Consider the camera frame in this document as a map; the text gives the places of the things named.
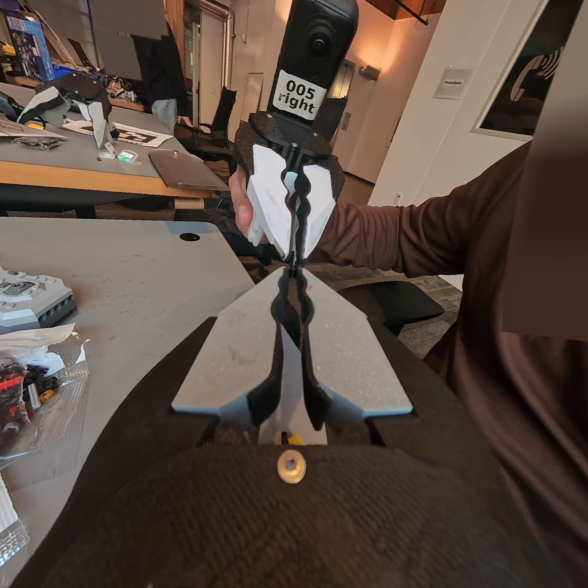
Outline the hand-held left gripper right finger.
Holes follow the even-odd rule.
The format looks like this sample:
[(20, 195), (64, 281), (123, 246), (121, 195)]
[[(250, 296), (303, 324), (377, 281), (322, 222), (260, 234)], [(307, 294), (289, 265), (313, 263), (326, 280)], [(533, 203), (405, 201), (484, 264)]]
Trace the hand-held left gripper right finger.
[(304, 401), (313, 429), (333, 418), (364, 422), (412, 413), (366, 314), (308, 270), (299, 269), (296, 280)]

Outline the blue printed box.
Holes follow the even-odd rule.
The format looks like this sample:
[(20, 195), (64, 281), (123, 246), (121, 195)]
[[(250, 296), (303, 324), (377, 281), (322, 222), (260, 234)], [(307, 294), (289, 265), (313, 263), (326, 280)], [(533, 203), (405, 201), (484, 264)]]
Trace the blue printed box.
[(55, 79), (47, 42), (40, 23), (20, 11), (1, 10), (24, 77), (40, 82)]

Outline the white wall sign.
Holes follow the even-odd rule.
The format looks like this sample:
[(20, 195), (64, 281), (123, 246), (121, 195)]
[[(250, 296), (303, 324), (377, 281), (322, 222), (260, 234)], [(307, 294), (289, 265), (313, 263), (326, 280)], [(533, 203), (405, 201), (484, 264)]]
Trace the white wall sign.
[(476, 71), (476, 66), (448, 66), (437, 84), (434, 99), (460, 100)]

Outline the black office chair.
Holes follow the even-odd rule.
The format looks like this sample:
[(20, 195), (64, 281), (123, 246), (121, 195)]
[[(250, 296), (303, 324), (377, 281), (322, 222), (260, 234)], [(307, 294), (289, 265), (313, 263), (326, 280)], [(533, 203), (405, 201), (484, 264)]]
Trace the black office chair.
[(229, 120), (236, 101), (236, 91), (222, 88), (212, 123), (189, 128), (190, 138), (185, 149), (202, 160), (232, 161), (233, 143), (229, 140)]
[(445, 312), (418, 286), (405, 281), (366, 283), (342, 289), (338, 294), (395, 336), (406, 325), (435, 319)]

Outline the person's right hand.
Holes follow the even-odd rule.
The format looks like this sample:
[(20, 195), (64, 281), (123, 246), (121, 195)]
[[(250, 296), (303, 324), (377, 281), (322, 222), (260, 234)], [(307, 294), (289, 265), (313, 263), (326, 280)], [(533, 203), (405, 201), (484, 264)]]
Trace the person's right hand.
[(235, 211), (236, 224), (244, 235), (248, 237), (249, 227), (254, 216), (254, 209), (246, 191), (246, 172), (241, 166), (237, 166), (229, 179), (229, 188)]

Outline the grey desk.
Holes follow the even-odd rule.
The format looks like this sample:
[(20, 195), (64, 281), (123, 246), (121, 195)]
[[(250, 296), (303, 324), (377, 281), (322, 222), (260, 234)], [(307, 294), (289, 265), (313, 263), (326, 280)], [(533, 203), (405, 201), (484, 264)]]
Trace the grey desk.
[[(197, 233), (186, 242), (179, 235)], [(63, 280), (77, 300), (89, 376), (64, 438), (2, 475), (29, 543), (1, 568), (8, 587), (63, 510), (93, 445), (139, 381), (202, 321), (254, 283), (212, 224), (5, 217), (1, 266)]]

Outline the person's right forearm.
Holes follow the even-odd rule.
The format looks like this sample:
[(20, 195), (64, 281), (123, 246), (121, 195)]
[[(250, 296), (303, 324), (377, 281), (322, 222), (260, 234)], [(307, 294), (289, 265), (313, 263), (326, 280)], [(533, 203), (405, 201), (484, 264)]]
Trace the person's right forearm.
[(369, 206), (337, 203), (311, 262), (393, 270), (408, 277), (466, 272), (474, 243), (491, 221), (510, 221), (532, 142), (490, 166), (449, 195), (420, 205)]

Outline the unused black grey gripper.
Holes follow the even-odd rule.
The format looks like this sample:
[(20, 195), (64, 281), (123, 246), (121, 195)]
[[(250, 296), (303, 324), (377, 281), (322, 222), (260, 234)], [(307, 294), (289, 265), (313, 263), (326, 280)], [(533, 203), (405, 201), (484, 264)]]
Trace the unused black grey gripper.
[(117, 156), (111, 135), (114, 127), (109, 123), (112, 105), (103, 83), (94, 77), (70, 73), (39, 85), (17, 122), (25, 125), (38, 118), (61, 128), (66, 114), (72, 109), (77, 109), (86, 121), (91, 122), (97, 148)]

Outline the bag of black red pins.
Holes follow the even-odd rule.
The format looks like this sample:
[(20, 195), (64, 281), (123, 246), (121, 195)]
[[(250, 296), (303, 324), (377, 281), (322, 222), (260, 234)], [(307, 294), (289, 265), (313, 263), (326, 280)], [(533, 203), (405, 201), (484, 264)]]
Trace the bag of black red pins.
[(60, 441), (89, 369), (75, 323), (1, 335), (1, 469)]

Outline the grey hub brick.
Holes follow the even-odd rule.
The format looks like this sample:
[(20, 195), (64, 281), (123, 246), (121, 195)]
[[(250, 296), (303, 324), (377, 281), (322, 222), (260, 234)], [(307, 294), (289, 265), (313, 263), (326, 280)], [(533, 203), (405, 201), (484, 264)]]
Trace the grey hub brick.
[(52, 327), (76, 309), (61, 279), (1, 268), (1, 334)]

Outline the printed marker sheet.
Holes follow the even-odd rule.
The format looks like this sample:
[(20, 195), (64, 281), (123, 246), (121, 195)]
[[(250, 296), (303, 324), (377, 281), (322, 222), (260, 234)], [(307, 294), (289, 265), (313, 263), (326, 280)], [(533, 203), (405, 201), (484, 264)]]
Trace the printed marker sheet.
[[(62, 128), (79, 134), (91, 136), (94, 140), (96, 140), (91, 121), (74, 121), (72, 119), (66, 118)], [(119, 122), (109, 123), (109, 131), (112, 137), (110, 140), (111, 142), (119, 141), (133, 145), (146, 146), (149, 148), (158, 148), (166, 141), (173, 138), (172, 135), (156, 132), (153, 130), (136, 128)]]

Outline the bag of yellow bricks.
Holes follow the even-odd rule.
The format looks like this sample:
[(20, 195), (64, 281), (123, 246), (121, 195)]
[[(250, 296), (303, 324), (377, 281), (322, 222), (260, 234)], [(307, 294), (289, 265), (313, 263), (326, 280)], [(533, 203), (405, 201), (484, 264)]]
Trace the bag of yellow bricks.
[(1, 567), (27, 546), (29, 536), (1, 477)]

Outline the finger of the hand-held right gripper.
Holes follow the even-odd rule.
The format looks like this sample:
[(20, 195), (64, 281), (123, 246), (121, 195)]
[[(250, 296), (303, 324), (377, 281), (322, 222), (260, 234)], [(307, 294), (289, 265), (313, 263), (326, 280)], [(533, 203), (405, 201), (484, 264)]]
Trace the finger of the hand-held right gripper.
[(327, 168), (305, 165), (295, 180), (294, 266), (304, 266), (326, 228), (336, 200)]
[(253, 158), (247, 196), (254, 214), (247, 238), (258, 246), (262, 237), (267, 237), (281, 259), (288, 261), (293, 251), (293, 214), (288, 205), (290, 191), (283, 181), (287, 163), (277, 152), (259, 144), (253, 145)]

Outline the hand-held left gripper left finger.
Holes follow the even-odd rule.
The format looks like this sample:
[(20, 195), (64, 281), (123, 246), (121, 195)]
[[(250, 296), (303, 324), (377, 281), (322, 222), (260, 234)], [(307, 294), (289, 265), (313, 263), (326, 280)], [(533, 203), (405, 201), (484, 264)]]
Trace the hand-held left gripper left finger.
[(261, 425), (281, 400), (282, 320), (289, 270), (267, 276), (212, 321), (172, 408)]

